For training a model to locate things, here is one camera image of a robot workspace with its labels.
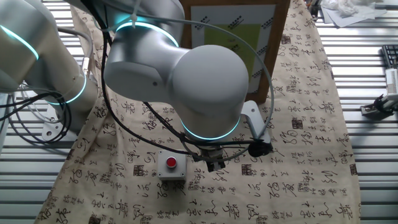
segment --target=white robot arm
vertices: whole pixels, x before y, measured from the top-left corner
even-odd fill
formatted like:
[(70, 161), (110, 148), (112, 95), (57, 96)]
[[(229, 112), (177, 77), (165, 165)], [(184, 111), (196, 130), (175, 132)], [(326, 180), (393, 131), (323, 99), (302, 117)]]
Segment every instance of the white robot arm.
[[(116, 35), (103, 74), (113, 91), (133, 100), (172, 105), (193, 141), (223, 142), (243, 114), (253, 138), (266, 144), (249, 149), (251, 155), (272, 150), (257, 104), (244, 102), (249, 80), (239, 56), (216, 45), (179, 47), (181, 23), (139, 16), (136, 22), (130, 21), (134, 8), (139, 14), (183, 20), (178, 0), (143, 0), (139, 8), (140, 1), (66, 1), (87, 13), (91, 12), (82, 2), (90, 2), (101, 19), (106, 18), (108, 27), (113, 27)], [(38, 0), (2, 0), (0, 25), (0, 51), (7, 52), (0, 54), (0, 88), (16, 89), (25, 80), (65, 93), (79, 82), (65, 97), (73, 99), (68, 102), (75, 112), (73, 119), (79, 118), (75, 129), (81, 127), (95, 102), (96, 88), (60, 41), (51, 13)], [(206, 147), (206, 151), (202, 154), (210, 159), (222, 158), (219, 147)], [(211, 151), (221, 151), (221, 155)]]

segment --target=emergency stop button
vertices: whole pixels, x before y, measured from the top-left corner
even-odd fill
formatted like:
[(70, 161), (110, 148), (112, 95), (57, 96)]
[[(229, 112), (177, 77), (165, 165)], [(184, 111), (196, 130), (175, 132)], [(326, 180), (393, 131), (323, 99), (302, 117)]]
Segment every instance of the emergency stop button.
[(174, 168), (177, 166), (177, 160), (174, 157), (169, 157), (166, 160), (166, 165), (168, 168)]

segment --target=black keyboard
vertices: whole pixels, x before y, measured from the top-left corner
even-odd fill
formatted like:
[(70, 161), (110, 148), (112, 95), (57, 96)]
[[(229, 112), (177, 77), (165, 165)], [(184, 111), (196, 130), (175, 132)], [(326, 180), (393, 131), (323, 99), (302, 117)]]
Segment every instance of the black keyboard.
[(396, 67), (398, 61), (398, 45), (384, 45), (382, 47), (382, 54), (387, 68)]

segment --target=black cable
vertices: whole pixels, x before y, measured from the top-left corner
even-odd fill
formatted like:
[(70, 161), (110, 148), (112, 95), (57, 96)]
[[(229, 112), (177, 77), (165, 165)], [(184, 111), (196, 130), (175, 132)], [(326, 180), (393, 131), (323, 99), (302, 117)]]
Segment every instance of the black cable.
[[(89, 9), (89, 11), (92, 13), (93, 17), (97, 20), (99, 26), (102, 29), (106, 29), (107, 27), (105, 26), (104, 22), (102, 21), (102, 19), (100, 18), (99, 14), (96, 12), (95, 8), (93, 7), (92, 3), (89, 2), (89, 0), (82, 0), (82, 3)], [(111, 116), (113, 117), (113, 119), (115, 120), (115, 122), (117, 122), (120, 127), (122, 127), (125, 131), (127, 131), (129, 134), (133, 135), (134, 137), (148, 143), (151, 144), (153, 146), (171, 151), (171, 152), (175, 152), (175, 153), (179, 153), (179, 154), (191, 154), (193, 156), (195, 156), (197, 159), (200, 160), (204, 160), (204, 161), (212, 161), (212, 162), (221, 162), (221, 161), (225, 161), (225, 160), (211, 160), (208, 158), (204, 158), (202, 156), (198, 156), (197, 154), (192, 154), (191, 151), (189, 152), (183, 152), (183, 151), (178, 151), (175, 149), (171, 149), (169, 147), (166, 146), (162, 146), (160, 144), (157, 144), (155, 142), (152, 142), (148, 139), (145, 139), (141, 136), (139, 136), (138, 134), (132, 132), (129, 128), (125, 127), (125, 125), (122, 124), (122, 122), (120, 122), (120, 120), (116, 117), (116, 115), (113, 113), (107, 93), (106, 93), (106, 84), (105, 84), (105, 80), (104, 80), (104, 66), (106, 63), (106, 49), (108, 47), (108, 43), (111, 45), (111, 39), (108, 37), (109, 33), (108, 32), (103, 32), (103, 39), (104, 39), (104, 48), (103, 48), (103, 59), (102, 59), (102, 65), (101, 65), (101, 84), (102, 84), (102, 91), (103, 91), (103, 95), (104, 95), (104, 101), (106, 104), (106, 107), (108, 108), (109, 112), (111, 113)], [(188, 138), (186, 138), (184, 133), (178, 133), (168, 122), (166, 122), (165, 119), (163, 119), (163, 117), (161, 117), (161, 115), (159, 115), (148, 102), (144, 102), (144, 104), (151, 110), (151, 112), (156, 116), (156, 118), (171, 132), (173, 133), (176, 137), (178, 137), (181, 141), (181, 143), (184, 145), (185, 148), (187, 148), (186, 146), (186, 142), (189, 144), (193, 144), (195, 146), (223, 146), (223, 145), (237, 145), (237, 144), (251, 144), (254, 142), (258, 142), (261, 140), (255, 140), (255, 141), (240, 141), (240, 142), (199, 142), (199, 141), (192, 141)]]
[[(52, 95), (52, 97), (56, 98), (56, 97), (58, 97), (58, 94), (54, 94), (54, 95)], [(16, 113), (18, 122), (20, 122), (20, 124), (21, 124), (22, 127), (26, 130), (26, 132), (27, 132), (30, 136), (32, 136), (34, 139), (36, 139), (37, 142), (31, 141), (31, 140), (28, 140), (28, 139), (25, 139), (25, 138), (22, 137), (24, 140), (28, 141), (29, 143), (49, 144), (49, 143), (55, 143), (55, 142), (60, 141), (60, 140), (66, 135), (66, 133), (69, 131), (69, 128), (70, 128), (70, 126), (71, 126), (71, 124), (72, 124), (72, 114), (71, 114), (71, 112), (70, 112), (69, 106), (65, 103), (65, 100), (64, 100), (64, 99), (59, 99), (59, 100), (57, 100), (57, 101), (58, 101), (58, 103), (60, 104), (61, 109), (63, 109), (64, 105), (66, 105), (67, 109), (63, 111), (63, 117), (66, 118), (67, 112), (68, 112), (68, 114), (69, 114), (69, 119), (66, 119), (66, 120), (65, 120), (65, 124), (62, 125), (61, 131), (60, 131), (54, 138), (52, 138), (52, 139), (50, 139), (50, 140), (47, 140), (47, 141), (44, 141), (43, 139), (39, 139), (39, 138), (37, 138), (36, 136), (34, 136), (34, 135), (29, 131), (29, 129), (25, 126), (25, 124), (22, 122), (21, 117), (19, 116), (19, 113)]]
[(144, 142), (146, 142), (146, 143), (148, 143), (148, 144), (151, 144), (151, 145), (153, 145), (153, 146), (156, 146), (156, 147), (159, 147), (159, 148), (168, 150), (168, 151), (170, 151), (170, 152), (174, 152), (174, 153), (178, 153), (178, 154), (189, 155), (188, 152), (185, 152), (185, 151), (178, 151), (178, 150), (175, 150), (175, 149), (171, 149), (171, 148), (169, 148), (169, 147), (167, 147), (167, 146), (163, 146), (163, 145), (161, 145), (161, 144), (157, 144), (156, 142), (152, 142), (152, 141), (150, 141), (150, 140), (148, 140), (148, 139), (146, 139), (146, 138), (141, 137), (140, 135), (134, 133), (134, 132), (131, 131), (129, 128), (127, 128), (125, 125), (123, 125), (122, 122), (120, 122), (120, 120), (118, 119), (118, 117), (116, 117), (116, 115), (113, 113), (111, 104), (110, 104), (109, 99), (108, 99), (108, 94), (107, 94), (107, 92), (106, 92), (106, 85), (105, 85), (105, 79), (104, 79), (104, 68), (105, 68), (105, 62), (106, 62), (106, 54), (105, 54), (105, 53), (106, 53), (106, 49), (108, 48), (108, 41), (107, 41), (107, 39), (105, 38), (104, 35), (103, 35), (103, 37), (104, 37), (104, 38), (103, 38), (103, 39), (104, 39), (104, 49), (103, 49), (103, 58), (102, 58), (102, 65), (101, 65), (101, 86), (102, 86), (102, 91), (103, 91), (103, 95), (104, 95), (105, 105), (106, 105), (108, 111), (111, 113), (112, 118), (113, 118), (113, 119), (115, 120), (115, 122), (117, 122), (117, 123), (120, 125), (120, 127), (122, 127), (125, 131), (127, 131), (129, 134), (133, 135), (134, 137), (140, 139), (141, 141), (144, 141)]
[(12, 106), (17, 106), (17, 105), (21, 105), (21, 104), (25, 103), (24, 105), (20, 106), (18, 109), (13, 110), (11, 113), (8, 113), (4, 117), (0, 118), (0, 121), (4, 121), (5, 119), (7, 119), (7, 118), (11, 117), (12, 115), (14, 115), (15, 113), (17, 113), (18, 111), (20, 111), (20, 110), (24, 109), (25, 107), (31, 105), (32, 103), (36, 102), (37, 100), (41, 100), (42, 98), (45, 98), (46, 96), (50, 96), (50, 95), (51, 95), (51, 93), (42, 93), (35, 97), (29, 98), (27, 100), (20, 101), (18, 103), (0, 105), (0, 108), (9, 108)]
[[(25, 124), (22, 122), (21, 117), (19, 116), (19, 113), (16, 112), (15, 114), (16, 114), (16, 116), (17, 116), (17, 118), (18, 118), (18, 122), (20, 122), (20, 124), (22, 125), (22, 127), (26, 130), (26, 132), (27, 132), (31, 137), (33, 137), (34, 139), (36, 139), (36, 141), (33, 141), (33, 140), (30, 140), (30, 139), (25, 138), (25, 137), (17, 130), (17, 128), (14, 126), (14, 123), (13, 123), (13, 120), (11, 119), (11, 117), (8, 117), (9, 123), (10, 123), (10, 125), (11, 125), (11, 128), (12, 128), (12, 129), (14, 130), (14, 132), (15, 132), (19, 137), (21, 137), (23, 140), (25, 140), (25, 141), (27, 141), (27, 142), (29, 142), (29, 143), (31, 143), (31, 144), (50, 144), (50, 143), (59, 142), (59, 141), (67, 134), (67, 132), (69, 131), (70, 126), (71, 126), (71, 124), (72, 124), (72, 114), (71, 114), (71, 111), (70, 111), (69, 106), (65, 103), (65, 99), (60, 98), (60, 96), (62, 97), (61, 94), (52, 93), (51, 96), (54, 97), (54, 98), (59, 102), (59, 104), (60, 104), (60, 106), (61, 106), (61, 109), (63, 109), (63, 107), (66, 106), (66, 109), (65, 109), (65, 110), (63, 109), (63, 117), (66, 118), (66, 116), (67, 116), (67, 114), (68, 114), (68, 115), (69, 115), (69, 119), (67, 119), (67, 120), (65, 121), (65, 124), (63, 124), (61, 131), (60, 131), (54, 138), (52, 138), (52, 139), (50, 139), (50, 140), (47, 140), (47, 141), (44, 141), (43, 139), (37, 138), (36, 136), (34, 136), (34, 135), (29, 131), (29, 129), (28, 129), (28, 128), (25, 126)], [(15, 99), (14, 99), (14, 97), (12, 97), (11, 95), (9, 95), (9, 98), (7, 99), (7, 103), (9, 103), (9, 102), (11, 101), (11, 99), (12, 99), (12, 101), (15, 103)]]
[(39, 94), (39, 95), (34, 96), (34, 97), (32, 97), (32, 98), (29, 98), (29, 99), (26, 99), (26, 100), (22, 100), (22, 101), (20, 101), (20, 102), (18, 102), (18, 103), (8, 103), (8, 104), (6, 104), (6, 105), (0, 105), (0, 108), (7, 108), (7, 107), (10, 107), (10, 106), (22, 105), (22, 104), (24, 104), (24, 103), (31, 102), (31, 101), (33, 101), (33, 100), (35, 100), (35, 99), (40, 100), (40, 99), (42, 99), (42, 98), (44, 98), (44, 97), (46, 97), (46, 96), (49, 96), (49, 95), (51, 95), (51, 93), (42, 93), (42, 94)]
[[(100, 14), (98, 14), (97, 10), (95, 9), (94, 5), (93, 5), (93, 0), (81, 0), (81, 3), (83, 3), (83, 5), (91, 12), (91, 14), (93, 15), (94, 19), (97, 20), (99, 26), (102, 29), (107, 29), (108, 27), (105, 26), (104, 21), (101, 19)], [(105, 39), (107, 39), (108, 43), (110, 46), (112, 46), (112, 38), (111, 35), (109, 34), (109, 32), (103, 32), (103, 36)]]

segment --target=white cable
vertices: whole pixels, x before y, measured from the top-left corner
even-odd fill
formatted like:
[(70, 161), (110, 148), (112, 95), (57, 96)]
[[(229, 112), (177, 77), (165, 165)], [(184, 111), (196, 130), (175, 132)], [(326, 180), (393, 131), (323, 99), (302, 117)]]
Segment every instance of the white cable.
[(141, 16), (141, 17), (146, 17), (146, 18), (150, 18), (150, 19), (155, 19), (155, 20), (159, 20), (159, 21), (179, 22), (179, 23), (183, 23), (183, 24), (207, 26), (207, 27), (209, 27), (209, 28), (216, 29), (216, 30), (221, 31), (221, 32), (223, 32), (223, 33), (225, 33), (225, 34), (228, 34), (228, 35), (233, 36), (233, 37), (236, 38), (238, 41), (240, 41), (242, 44), (244, 44), (248, 49), (250, 49), (250, 51), (256, 56), (256, 58), (258, 59), (258, 61), (260, 61), (261, 66), (262, 66), (262, 69), (264, 69), (264, 71), (265, 71), (265, 73), (266, 73), (266, 77), (267, 77), (268, 83), (269, 83), (269, 88), (270, 88), (270, 90), (271, 90), (271, 111), (270, 111), (270, 113), (269, 113), (269, 116), (268, 116), (268, 118), (267, 118), (267, 120), (266, 120), (266, 123), (265, 123), (263, 129), (261, 130), (261, 132), (260, 132), (258, 138), (261, 138), (261, 137), (264, 135), (264, 133), (265, 133), (265, 131), (266, 131), (266, 129), (267, 129), (267, 126), (269, 125), (269, 123), (270, 123), (270, 121), (271, 121), (272, 114), (273, 114), (273, 112), (274, 112), (274, 103), (275, 103), (274, 87), (272, 86), (271, 75), (270, 75), (270, 73), (269, 73), (269, 71), (268, 71), (266, 65), (265, 65), (264, 62), (261, 60), (261, 58), (260, 58), (260, 56), (257, 54), (257, 52), (256, 52), (246, 41), (244, 41), (242, 38), (238, 37), (237, 35), (235, 35), (235, 34), (233, 34), (233, 33), (231, 33), (231, 32), (228, 32), (227, 30), (221, 29), (221, 28), (219, 28), (219, 27), (217, 27), (217, 26), (213, 26), (213, 25), (210, 25), (210, 24), (205, 24), (205, 23), (203, 23), (203, 22), (186, 21), (186, 20), (182, 20), (182, 19), (168, 19), (168, 18), (161, 18), (161, 17), (149, 16), (149, 15), (139, 15), (139, 16)]
[[(118, 9), (118, 10), (120, 10), (120, 11), (122, 11), (122, 12), (131, 13), (131, 12), (129, 12), (129, 11), (126, 10), (126, 9), (120, 8), (120, 7), (115, 6), (115, 5), (112, 5), (112, 4), (110, 4), (110, 3), (106, 3), (106, 4), (109, 5), (109, 6), (111, 6), (111, 7), (113, 7), (113, 8), (115, 8), (115, 9)], [(154, 20), (158, 20), (158, 21), (179, 22), (179, 23), (182, 23), (182, 24), (207, 26), (207, 27), (209, 27), (209, 28), (212, 28), (212, 29), (221, 31), (221, 32), (223, 32), (223, 33), (225, 33), (225, 34), (231, 35), (231, 36), (233, 36), (234, 38), (236, 38), (238, 41), (240, 41), (242, 44), (244, 44), (244, 45), (256, 56), (256, 58), (258, 59), (258, 61), (260, 61), (261, 66), (262, 66), (262, 69), (264, 69), (264, 71), (265, 71), (265, 73), (266, 73), (266, 77), (267, 77), (268, 83), (269, 83), (269, 88), (270, 88), (270, 90), (271, 90), (271, 111), (270, 111), (270, 113), (269, 113), (269, 116), (268, 116), (268, 118), (267, 118), (267, 120), (266, 120), (266, 122), (265, 122), (265, 125), (264, 125), (263, 129), (261, 130), (261, 132), (260, 132), (258, 138), (261, 138), (261, 137), (264, 135), (264, 133), (265, 133), (265, 131), (266, 131), (266, 129), (267, 129), (267, 126), (269, 125), (269, 123), (270, 123), (270, 121), (271, 121), (272, 114), (273, 114), (273, 112), (274, 112), (274, 103), (275, 103), (274, 87), (272, 86), (272, 78), (271, 78), (271, 75), (270, 75), (270, 73), (269, 73), (269, 71), (268, 71), (266, 65), (265, 65), (264, 62), (261, 60), (261, 58), (260, 58), (260, 56), (257, 54), (257, 52), (256, 52), (246, 41), (244, 41), (242, 38), (238, 37), (237, 35), (235, 35), (235, 34), (233, 34), (233, 33), (231, 33), (231, 32), (228, 32), (227, 30), (224, 30), (224, 29), (219, 28), (219, 27), (217, 27), (217, 26), (213, 26), (213, 25), (210, 25), (210, 24), (206, 24), (206, 23), (204, 23), (204, 22), (187, 21), (187, 20), (183, 20), (183, 19), (161, 18), (161, 17), (150, 16), (150, 15), (145, 15), (145, 14), (138, 14), (138, 16), (145, 17), (145, 18), (149, 18), (149, 19), (154, 19)], [(118, 23), (118, 24), (112, 26), (111, 28), (108, 28), (108, 29), (105, 29), (105, 30), (100, 29), (100, 28), (99, 28), (99, 29), (100, 29), (101, 31), (103, 31), (103, 32), (109, 32), (109, 31), (111, 31), (111, 30), (117, 29), (120, 25), (122, 25), (122, 24), (124, 24), (124, 23), (126, 23), (126, 22), (128, 22), (128, 21), (130, 21), (130, 18), (127, 18), (127, 19), (121, 21), (120, 23)]]
[(136, 22), (138, 19), (137, 12), (138, 12), (138, 7), (140, 4), (141, 4), (141, 0), (137, 0), (136, 4), (134, 5), (134, 11), (132, 12), (132, 14), (130, 16), (131, 21), (132, 21), (132, 24), (131, 24), (132, 28), (136, 28)]
[[(24, 93), (24, 92), (25, 92), (25, 91), (24, 91), (24, 86), (21, 85), (21, 88), (22, 88), (22, 90), (21, 90), (22, 99), (24, 99), (24, 100), (28, 99), (29, 97), (25, 96), (25, 93)], [(34, 102), (33, 102), (32, 104), (33, 104), (33, 106), (34, 106), (36, 112), (30, 107), (30, 105), (27, 105), (28, 109), (30, 110), (30, 112), (32, 112), (32, 114), (33, 114), (36, 118), (39, 118), (39, 119), (42, 120), (43, 122), (50, 123), (50, 124), (57, 124), (57, 123), (59, 123), (59, 122), (61, 122), (61, 121), (63, 120), (63, 117), (61, 117), (60, 119), (54, 120), (54, 119), (51, 119), (51, 118), (48, 118), (48, 117), (42, 115), (42, 114), (39, 112), (39, 110), (37, 109), (36, 104), (35, 104)]]

